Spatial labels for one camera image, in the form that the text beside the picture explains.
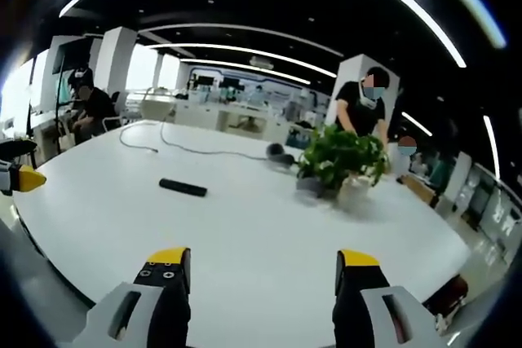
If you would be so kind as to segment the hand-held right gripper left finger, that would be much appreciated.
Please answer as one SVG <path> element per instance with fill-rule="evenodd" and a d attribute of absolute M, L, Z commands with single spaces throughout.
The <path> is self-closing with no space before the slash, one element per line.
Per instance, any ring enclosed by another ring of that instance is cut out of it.
<path fill-rule="evenodd" d="M 191 250 L 150 256 L 132 283 L 121 283 L 93 306 L 71 347 L 185 347 Z"/>

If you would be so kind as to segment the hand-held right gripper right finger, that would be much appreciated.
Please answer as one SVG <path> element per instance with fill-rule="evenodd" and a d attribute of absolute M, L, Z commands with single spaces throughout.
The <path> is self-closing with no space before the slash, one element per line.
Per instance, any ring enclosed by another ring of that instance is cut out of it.
<path fill-rule="evenodd" d="M 378 260 L 337 252 L 332 313 L 337 347 L 445 347 L 435 318 L 410 292 L 391 286 Z"/>

